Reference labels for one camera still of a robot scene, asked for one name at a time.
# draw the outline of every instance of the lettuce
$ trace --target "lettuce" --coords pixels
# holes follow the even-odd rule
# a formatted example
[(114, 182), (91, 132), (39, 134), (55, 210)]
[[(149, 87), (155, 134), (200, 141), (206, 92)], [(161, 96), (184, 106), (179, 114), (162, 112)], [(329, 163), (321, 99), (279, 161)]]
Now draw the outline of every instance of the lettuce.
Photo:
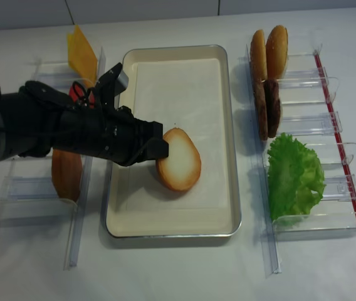
[(310, 214), (323, 197), (324, 171), (314, 150), (282, 133), (270, 145), (268, 201), (271, 219)]

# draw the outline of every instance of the white wall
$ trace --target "white wall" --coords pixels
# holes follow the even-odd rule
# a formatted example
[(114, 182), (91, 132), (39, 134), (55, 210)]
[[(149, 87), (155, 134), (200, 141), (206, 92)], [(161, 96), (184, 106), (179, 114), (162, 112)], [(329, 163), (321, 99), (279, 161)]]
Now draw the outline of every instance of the white wall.
[(76, 24), (190, 18), (218, 14), (218, 0), (66, 1)]
[(72, 24), (64, 0), (0, 0), (0, 29)]
[(221, 0), (220, 14), (356, 8), (356, 0)]

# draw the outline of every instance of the black robotic arm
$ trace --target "black robotic arm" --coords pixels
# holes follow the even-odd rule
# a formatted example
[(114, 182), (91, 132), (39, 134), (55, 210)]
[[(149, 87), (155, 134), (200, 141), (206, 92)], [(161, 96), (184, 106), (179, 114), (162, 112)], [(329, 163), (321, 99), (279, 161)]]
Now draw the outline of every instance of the black robotic arm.
[(115, 109), (114, 98), (127, 85), (119, 63), (88, 91), (74, 82), (80, 95), (75, 102), (36, 81), (26, 82), (18, 93), (0, 91), (0, 161), (15, 155), (44, 157), (52, 147), (121, 166), (167, 157), (162, 124), (136, 119), (127, 107)]

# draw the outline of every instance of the red strip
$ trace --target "red strip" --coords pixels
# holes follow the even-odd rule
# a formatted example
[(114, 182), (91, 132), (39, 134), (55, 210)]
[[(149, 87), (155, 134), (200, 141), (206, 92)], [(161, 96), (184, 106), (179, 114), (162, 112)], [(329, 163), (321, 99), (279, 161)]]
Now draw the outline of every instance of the red strip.
[[(72, 98), (73, 102), (76, 102), (78, 100), (79, 97), (83, 96), (83, 91), (80, 90), (80, 88), (78, 87), (78, 89), (75, 91), (73, 90), (73, 86), (70, 87), (70, 91), (69, 91), (69, 96)], [(95, 107), (95, 99), (93, 94), (89, 94), (89, 104), (90, 104), (90, 108), (94, 108)]]
[[(322, 86), (323, 86), (324, 96), (326, 98), (327, 108), (328, 108), (328, 111), (333, 114), (334, 113), (333, 104), (330, 101), (330, 93), (328, 91), (327, 82), (325, 80), (325, 75), (324, 75), (323, 68), (322, 68), (323, 65), (322, 65), (322, 62), (320, 61), (320, 56), (319, 56), (317, 51), (314, 53), (314, 56), (315, 56), (316, 66), (317, 66), (317, 68), (320, 68), (319, 69), (319, 76), (322, 78)], [(333, 126), (335, 128), (338, 128), (338, 124), (337, 124), (336, 118), (333, 119)], [(345, 149), (344, 149), (343, 145), (341, 144), (342, 143), (342, 139), (341, 139), (341, 134), (340, 133), (335, 133), (335, 140), (337, 140), (337, 143), (339, 144), (338, 145), (338, 150), (340, 151), (341, 161), (345, 162), (344, 161), (345, 158), (346, 158)], [(351, 175), (351, 171), (349, 169), (349, 165), (348, 164), (343, 164), (343, 171), (344, 171), (346, 176), (350, 176)], [(356, 212), (356, 189), (355, 189), (355, 183), (353, 182), (352, 177), (350, 177), (350, 182), (348, 184), (348, 188), (349, 188), (349, 191), (350, 191), (351, 196), (352, 196), (353, 210)]]

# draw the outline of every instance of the bun slice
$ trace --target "bun slice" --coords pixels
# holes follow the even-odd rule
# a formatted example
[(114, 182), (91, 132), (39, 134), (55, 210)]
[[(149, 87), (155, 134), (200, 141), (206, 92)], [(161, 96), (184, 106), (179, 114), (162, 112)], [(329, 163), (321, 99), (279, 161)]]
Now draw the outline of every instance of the bun slice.
[(263, 83), (264, 95), (266, 97), (268, 137), (276, 137), (281, 120), (281, 102), (278, 94), (278, 82), (266, 80)]
[(266, 43), (268, 78), (280, 79), (288, 58), (288, 32), (282, 25), (273, 28)]
[(262, 29), (254, 33), (251, 42), (251, 71), (253, 81), (267, 79), (266, 45)]
[(191, 138), (181, 129), (173, 128), (163, 139), (169, 144), (169, 156), (156, 160), (163, 184), (173, 191), (187, 191), (199, 179), (202, 162)]
[(51, 179), (60, 198), (78, 201), (82, 171), (79, 154), (53, 149)]

